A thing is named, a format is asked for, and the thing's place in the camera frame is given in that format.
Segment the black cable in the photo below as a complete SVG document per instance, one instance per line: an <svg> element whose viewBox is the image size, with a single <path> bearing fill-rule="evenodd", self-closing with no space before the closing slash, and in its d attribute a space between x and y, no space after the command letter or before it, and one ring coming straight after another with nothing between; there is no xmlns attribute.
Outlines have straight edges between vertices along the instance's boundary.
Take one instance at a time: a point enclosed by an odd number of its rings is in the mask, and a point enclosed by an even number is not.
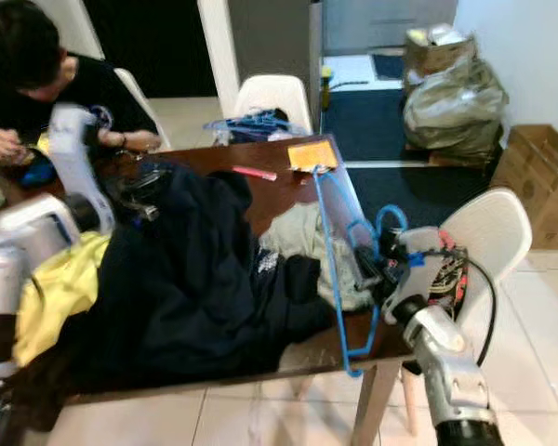
<svg viewBox="0 0 558 446"><path fill-rule="evenodd" d="M458 256L459 251L426 251L422 253L424 256ZM492 336L494 335L494 325L496 324L496 317L498 314L498 296L496 294L496 287L494 286L494 281L487 273L487 271L482 267L479 263L473 260L471 257L467 256L467 260L469 263L475 267L482 276L484 277L485 281L487 282L490 288L490 294L492 295L492 310L490 311L490 322L487 327L487 333L485 334L484 345L482 346L482 351L480 351L480 355L477 358L477 365L479 367L485 361L485 357L487 356L487 352L490 349L490 344L492 342Z"/></svg>
<svg viewBox="0 0 558 446"><path fill-rule="evenodd" d="M472 260L468 257L469 263L474 266L478 271L482 273L482 276L487 281L488 286L490 287L490 292L492 295L492 310L490 311L490 323L487 327L487 334L485 335L484 346L482 347L482 351L480 352L480 356L477 358L477 365L482 366L485 361L485 357L487 355L488 350L490 349L490 343L492 342L492 336L494 334L494 325L496 325L496 316L498 313L498 297L496 295L496 286L494 286L494 282L490 275L485 271L485 269L479 265L477 262Z"/></svg>
<svg viewBox="0 0 558 446"><path fill-rule="evenodd" d="M345 85L367 85L367 84L369 84L368 81L339 82L338 84L334 84L334 85L330 86L328 89L329 90L334 90L335 88L339 88L340 86L345 86Z"/></svg>

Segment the dark hair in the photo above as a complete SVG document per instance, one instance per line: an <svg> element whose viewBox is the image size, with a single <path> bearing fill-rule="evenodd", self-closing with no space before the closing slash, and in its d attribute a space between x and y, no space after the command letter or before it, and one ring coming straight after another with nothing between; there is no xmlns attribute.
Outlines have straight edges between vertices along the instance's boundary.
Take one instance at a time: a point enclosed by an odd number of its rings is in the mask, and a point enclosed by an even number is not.
<svg viewBox="0 0 558 446"><path fill-rule="evenodd" d="M16 88L52 83L60 69L60 35L29 0L0 2L0 79Z"/></svg>

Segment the beige cloth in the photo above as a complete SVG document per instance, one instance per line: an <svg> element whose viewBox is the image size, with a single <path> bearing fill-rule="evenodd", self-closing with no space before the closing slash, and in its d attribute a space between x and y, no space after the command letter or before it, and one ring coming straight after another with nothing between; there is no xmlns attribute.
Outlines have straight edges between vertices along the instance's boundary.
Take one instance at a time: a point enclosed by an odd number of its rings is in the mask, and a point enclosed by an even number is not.
<svg viewBox="0 0 558 446"><path fill-rule="evenodd" d="M110 236L84 233L79 244L52 256L33 272L40 290L32 281L23 289L13 350L19 366L54 346L69 316L93 306L98 268L109 242Z"/></svg>
<svg viewBox="0 0 558 446"><path fill-rule="evenodd" d="M328 257L326 256L325 234L318 203L296 203L284 214L276 217L262 237L260 244L284 257L306 256L320 260L321 274L318 279L318 294L335 307ZM372 303L369 291L355 289L352 265L355 259L352 249L341 238L333 238L333 252L337 274L341 307L352 311Z"/></svg>

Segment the navy blue carpet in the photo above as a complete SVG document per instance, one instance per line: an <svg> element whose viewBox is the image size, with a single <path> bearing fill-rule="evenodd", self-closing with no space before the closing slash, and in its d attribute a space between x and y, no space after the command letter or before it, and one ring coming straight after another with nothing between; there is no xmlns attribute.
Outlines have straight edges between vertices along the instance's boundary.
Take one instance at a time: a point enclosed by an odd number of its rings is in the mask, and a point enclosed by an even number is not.
<svg viewBox="0 0 558 446"><path fill-rule="evenodd" d="M490 177L462 167L349 169L365 217L374 223L385 204L397 204L409 227L439 226L487 189Z"/></svg>
<svg viewBox="0 0 558 446"><path fill-rule="evenodd" d="M403 58L373 54L374 71L378 79L403 79Z"/></svg>
<svg viewBox="0 0 558 446"><path fill-rule="evenodd" d="M403 90L332 92L323 133L332 133L345 161L427 161L406 151Z"/></svg>

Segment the paper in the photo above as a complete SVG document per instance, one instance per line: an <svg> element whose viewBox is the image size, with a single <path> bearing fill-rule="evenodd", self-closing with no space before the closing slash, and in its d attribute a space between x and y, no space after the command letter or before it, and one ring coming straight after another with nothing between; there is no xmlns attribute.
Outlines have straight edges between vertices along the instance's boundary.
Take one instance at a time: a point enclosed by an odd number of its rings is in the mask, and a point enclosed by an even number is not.
<svg viewBox="0 0 558 446"><path fill-rule="evenodd" d="M329 141L311 142L287 148L292 170L311 172L317 165L324 170L334 169L339 163Z"/></svg>

